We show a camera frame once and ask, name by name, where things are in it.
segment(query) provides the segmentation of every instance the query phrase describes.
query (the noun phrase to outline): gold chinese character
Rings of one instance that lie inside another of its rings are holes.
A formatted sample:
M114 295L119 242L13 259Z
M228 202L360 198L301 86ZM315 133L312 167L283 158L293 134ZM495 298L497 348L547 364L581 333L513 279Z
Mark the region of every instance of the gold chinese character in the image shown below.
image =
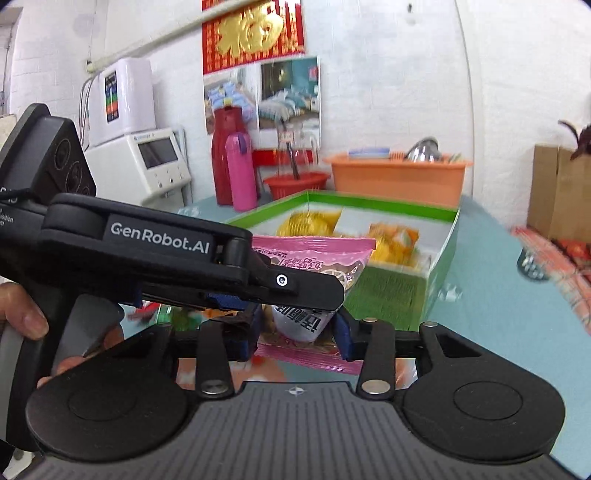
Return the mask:
M217 33L222 36L217 42L217 51L225 55L229 50L237 59L242 52L257 53L272 49L283 31L284 21L276 13L267 13L268 7L269 4L250 8L222 20L217 28Z

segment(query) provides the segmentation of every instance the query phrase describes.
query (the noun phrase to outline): white appliance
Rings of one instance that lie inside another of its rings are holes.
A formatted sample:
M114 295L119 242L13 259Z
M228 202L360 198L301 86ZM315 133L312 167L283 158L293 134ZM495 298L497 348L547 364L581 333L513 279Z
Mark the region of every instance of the white appliance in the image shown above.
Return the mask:
M92 80L88 99L90 148L154 130L152 70L147 59L121 59Z
M189 168L171 128L124 135L85 152L96 196L176 213Z

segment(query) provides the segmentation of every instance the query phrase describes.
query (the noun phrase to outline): poster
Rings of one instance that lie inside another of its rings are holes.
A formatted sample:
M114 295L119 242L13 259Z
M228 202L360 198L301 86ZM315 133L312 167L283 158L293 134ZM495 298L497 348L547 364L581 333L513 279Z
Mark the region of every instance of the poster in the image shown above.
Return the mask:
M203 24L203 74L304 52L300 0L260 2Z
M318 58L262 64L258 116L261 129L289 123L320 130Z
M215 111L242 109L253 148L278 147L278 129L302 129L320 146L320 69L317 57L249 64L204 75L205 121L215 128Z
M248 67L239 67L206 75L203 78L205 123L211 135L215 127L214 112L226 105L242 108L242 121L248 130L258 130L256 81L251 81Z

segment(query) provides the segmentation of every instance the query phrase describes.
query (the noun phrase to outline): screw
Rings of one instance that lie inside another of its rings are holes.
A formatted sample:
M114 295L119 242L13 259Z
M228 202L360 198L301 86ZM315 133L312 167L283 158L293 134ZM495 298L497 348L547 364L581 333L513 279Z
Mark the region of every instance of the screw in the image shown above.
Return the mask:
M277 275L276 281L277 285L280 287L285 287L287 285L287 277L284 274Z
M201 384L201 391L207 395L222 395L229 389L224 380L206 380Z
M390 388L390 384L384 380L367 380L361 384L361 390L370 395L387 393Z

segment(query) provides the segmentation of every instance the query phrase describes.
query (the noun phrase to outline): price tag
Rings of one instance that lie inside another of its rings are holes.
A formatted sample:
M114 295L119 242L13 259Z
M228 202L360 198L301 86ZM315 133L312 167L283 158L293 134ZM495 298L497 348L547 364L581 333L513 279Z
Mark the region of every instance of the price tag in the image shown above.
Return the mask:
M291 131L279 132L279 143L293 143L294 133Z

